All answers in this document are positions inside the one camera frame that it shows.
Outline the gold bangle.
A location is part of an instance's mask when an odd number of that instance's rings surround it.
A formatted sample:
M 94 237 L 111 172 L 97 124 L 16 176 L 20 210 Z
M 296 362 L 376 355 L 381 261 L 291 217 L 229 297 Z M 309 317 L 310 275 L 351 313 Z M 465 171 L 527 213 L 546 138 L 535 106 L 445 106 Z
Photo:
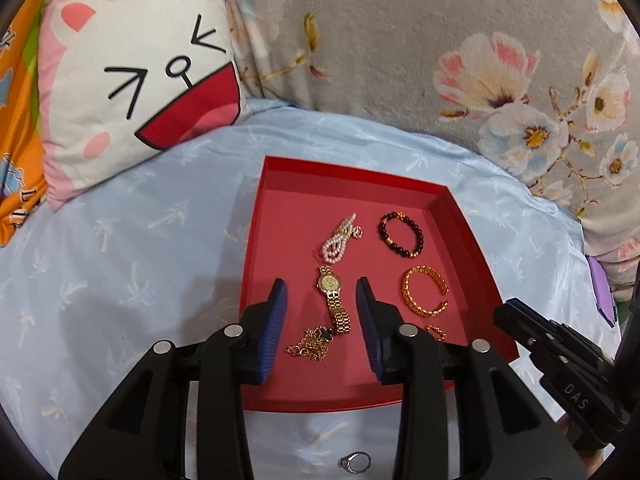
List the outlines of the gold bangle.
M 431 266 L 413 266 L 401 279 L 400 294 L 413 314 L 432 318 L 447 309 L 449 285 Z

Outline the gold wrist watch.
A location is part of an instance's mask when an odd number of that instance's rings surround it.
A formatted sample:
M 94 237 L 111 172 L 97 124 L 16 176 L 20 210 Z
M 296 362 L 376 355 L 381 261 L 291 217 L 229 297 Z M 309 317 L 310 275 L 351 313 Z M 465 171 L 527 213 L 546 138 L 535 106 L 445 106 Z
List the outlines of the gold wrist watch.
M 352 323 L 345 308 L 342 305 L 342 283 L 330 266 L 318 267 L 317 289 L 326 298 L 326 307 L 335 330 L 339 335 L 350 332 Z

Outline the grey floral blanket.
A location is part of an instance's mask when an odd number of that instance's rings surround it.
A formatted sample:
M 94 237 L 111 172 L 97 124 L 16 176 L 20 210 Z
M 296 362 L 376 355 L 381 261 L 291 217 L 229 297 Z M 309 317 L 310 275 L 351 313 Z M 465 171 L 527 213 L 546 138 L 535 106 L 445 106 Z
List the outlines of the grey floral blanket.
M 228 0 L 244 90 L 470 148 L 639 265 L 639 36 L 617 0 Z

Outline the colourful cartoon blanket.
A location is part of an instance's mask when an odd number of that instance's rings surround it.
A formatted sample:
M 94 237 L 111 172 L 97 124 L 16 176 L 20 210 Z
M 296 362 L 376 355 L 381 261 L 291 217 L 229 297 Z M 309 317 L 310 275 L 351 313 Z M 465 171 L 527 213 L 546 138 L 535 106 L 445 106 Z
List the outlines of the colourful cartoon blanket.
M 39 132 L 37 53 L 40 18 L 49 0 L 22 0 L 1 38 L 1 245 L 47 191 Z

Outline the pink white cat pillow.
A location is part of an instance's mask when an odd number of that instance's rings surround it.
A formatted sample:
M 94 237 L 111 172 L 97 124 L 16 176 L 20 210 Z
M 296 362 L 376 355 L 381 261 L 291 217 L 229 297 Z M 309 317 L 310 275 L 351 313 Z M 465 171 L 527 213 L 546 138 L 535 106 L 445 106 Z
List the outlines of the pink white cat pillow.
M 38 91 L 52 210 L 250 114 L 226 0 L 52 0 Z

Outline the gold chain necklace black pendant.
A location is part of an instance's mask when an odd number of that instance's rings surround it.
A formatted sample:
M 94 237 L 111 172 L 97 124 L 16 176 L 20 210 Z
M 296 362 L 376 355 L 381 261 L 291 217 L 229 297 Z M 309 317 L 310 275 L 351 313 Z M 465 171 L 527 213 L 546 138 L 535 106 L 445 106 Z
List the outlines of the gold chain necklace black pendant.
M 288 356 L 298 358 L 306 356 L 313 361 L 322 361 L 329 352 L 329 344 L 334 339 L 331 327 L 317 326 L 306 328 L 297 344 L 290 344 L 284 350 Z

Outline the purple object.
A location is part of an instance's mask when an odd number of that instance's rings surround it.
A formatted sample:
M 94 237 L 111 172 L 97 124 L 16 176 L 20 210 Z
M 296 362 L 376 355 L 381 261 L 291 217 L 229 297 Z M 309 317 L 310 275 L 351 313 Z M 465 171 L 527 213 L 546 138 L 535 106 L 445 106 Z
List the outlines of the purple object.
M 587 263 L 596 297 L 597 310 L 608 326 L 614 327 L 617 323 L 617 310 L 605 270 L 596 258 L 588 256 Z

